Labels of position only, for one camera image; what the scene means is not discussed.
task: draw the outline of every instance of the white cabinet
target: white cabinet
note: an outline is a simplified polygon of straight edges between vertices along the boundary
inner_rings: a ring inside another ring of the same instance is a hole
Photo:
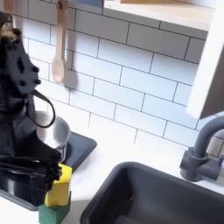
[[[203,118],[224,110],[224,1],[216,6],[187,112]]]

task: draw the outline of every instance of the wooden shelf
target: wooden shelf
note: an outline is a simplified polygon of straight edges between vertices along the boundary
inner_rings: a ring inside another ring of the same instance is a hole
[[[214,9],[174,0],[105,0],[104,7],[208,31]]]

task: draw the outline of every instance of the white subway tile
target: white subway tile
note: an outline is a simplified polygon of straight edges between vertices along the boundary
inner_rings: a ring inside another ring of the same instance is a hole
[[[50,72],[50,81],[54,81],[52,69]],[[89,77],[82,73],[76,73],[71,70],[66,70],[63,83],[64,85],[69,88],[80,90],[81,92],[92,94],[94,90],[94,81],[93,77]]]
[[[71,90],[70,104],[80,109],[85,109],[100,116],[112,119],[116,105],[110,101],[104,101],[89,94]]]
[[[176,143],[193,147],[197,140],[198,134],[199,132],[197,130],[188,129],[175,123],[168,122],[165,129],[164,137]],[[210,144],[207,147],[207,153],[217,157],[221,150],[222,144],[222,139],[213,136]]]
[[[217,116],[224,116],[224,111],[221,111],[220,113],[216,114]]]
[[[50,44],[50,25],[14,16],[14,25],[21,30],[23,37]]]
[[[141,130],[138,130],[136,133],[136,145],[138,146],[147,146],[149,149],[165,149],[169,152],[169,149],[177,149],[179,151],[186,151],[187,147],[180,145],[178,143],[171,142],[159,136],[154,136],[149,133],[145,133]]]
[[[128,45],[183,59],[189,38],[140,24],[130,24]]]
[[[223,156],[224,155],[224,145],[222,145],[222,147],[221,147],[221,151],[220,151],[220,155],[219,155],[219,157],[220,156]]]
[[[218,137],[213,136],[211,141],[210,141],[210,144],[207,147],[206,152],[215,156],[215,157],[218,157],[219,153],[221,151],[221,146],[222,145],[223,145],[223,140],[219,139]]]
[[[142,93],[97,79],[94,83],[94,95],[138,110],[141,109],[144,100]]]
[[[207,31],[193,29],[191,27],[179,25],[179,24],[171,24],[166,22],[161,22],[160,25],[161,30],[165,30],[168,32],[176,32],[180,34],[184,34],[186,36],[198,38],[198,39],[206,39]]]
[[[129,28],[128,22],[80,10],[76,13],[76,31],[121,43],[126,42]]]
[[[101,59],[94,59],[83,54],[74,53],[73,70],[118,84],[122,67]]]
[[[23,40],[23,45],[24,45],[24,50],[26,53],[29,53],[29,39],[28,38],[24,38],[22,37],[22,40]]]
[[[13,14],[28,18],[28,1],[29,0],[14,0]]]
[[[68,2],[68,4],[70,7],[75,8],[77,10],[89,11],[100,15],[102,14],[102,8],[100,7],[94,7],[83,3],[73,3],[73,2]]]
[[[192,85],[197,70],[198,65],[191,62],[155,54],[150,72],[167,79]]]
[[[111,18],[119,18],[121,20],[130,21],[140,25],[148,25],[151,27],[158,28],[160,21],[156,19],[152,19],[149,17],[140,17],[134,14],[125,13],[119,10],[110,10],[110,9],[103,9],[103,15],[111,17]]]
[[[120,105],[116,105],[115,120],[158,136],[162,136],[165,131],[165,120]]]
[[[56,46],[56,27],[52,26],[51,44]],[[66,31],[66,49],[84,53],[93,57],[97,56],[99,39],[76,31]]]
[[[185,59],[191,62],[200,63],[200,57],[203,52],[205,40],[191,38]]]
[[[29,18],[40,22],[56,25],[57,9],[53,3],[45,3],[39,0],[29,0]],[[69,9],[66,17],[66,27],[74,29],[75,10]]]
[[[122,69],[121,85],[149,95],[172,100],[177,82],[124,67]]]
[[[37,60],[43,60],[48,63],[53,62],[55,56],[56,47],[40,43],[38,41],[29,39],[29,55]],[[71,69],[72,67],[72,52],[65,50],[66,68]]]
[[[179,83],[176,90],[174,101],[183,105],[187,105],[192,87]]]
[[[186,107],[150,95],[144,98],[143,112],[193,129],[197,124],[197,120],[186,113]]]
[[[45,63],[44,61],[40,61],[37,59],[31,58],[31,63],[39,68],[38,77],[41,79],[48,80],[49,78],[49,64]]]
[[[98,57],[148,73],[151,68],[152,52],[100,39]]]
[[[194,129],[177,125],[176,123],[168,122],[164,132],[164,138],[172,140],[179,144],[184,144],[193,147],[198,137],[199,132]]]
[[[89,128],[103,139],[133,144],[137,130],[124,124],[110,121],[98,115],[91,115]]]
[[[216,117],[217,116],[215,116],[215,115],[210,115],[206,118],[200,119],[199,122],[198,122],[196,130],[201,130],[208,122],[212,121]]]
[[[37,86],[37,90],[47,97],[54,100],[68,103],[69,101],[69,88],[52,83],[47,80],[42,80],[41,84]]]
[[[210,115],[209,117],[203,118],[199,120],[198,125],[197,125],[197,130],[201,130],[208,122],[212,121],[214,118],[217,118],[216,115]],[[216,137],[220,137],[224,139],[224,129],[216,132],[214,134]]]
[[[224,129],[218,131],[217,133],[214,134],[216,137],[220,137],[224,139]]]
[[[67,122],[71,131],[80,131],[88,128],[89,112],[54,100],[52,100],[52,103],[55,107],[56,115]]]
[[[35,110],[47,111],[47,102],[42,101],[38,97],[34,97]]]

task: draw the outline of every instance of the tile backsplash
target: tile backsplash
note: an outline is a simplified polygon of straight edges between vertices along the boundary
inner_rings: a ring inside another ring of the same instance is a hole
[[[56,2],[14,0],[14,25],[40,68],[38,90],[73,131],[149,147],[191,147],[201,128],[221,115],[198,121],[186,113],[205,31],[78,3],[70,3],[67,16],[66,76],[54,83]],[[37,99],[36,108],[48,110]],[[224,131],[217,133],[208,152],[224,153],[223,139]]]

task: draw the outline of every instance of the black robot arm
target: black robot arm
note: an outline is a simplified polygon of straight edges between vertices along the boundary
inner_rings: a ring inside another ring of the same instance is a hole
[[[37,137],[33,95],[45,98],[35,90],[39,69],[11,20],[0,12],[0,190],[36,207],[60,178],[60,154]]]

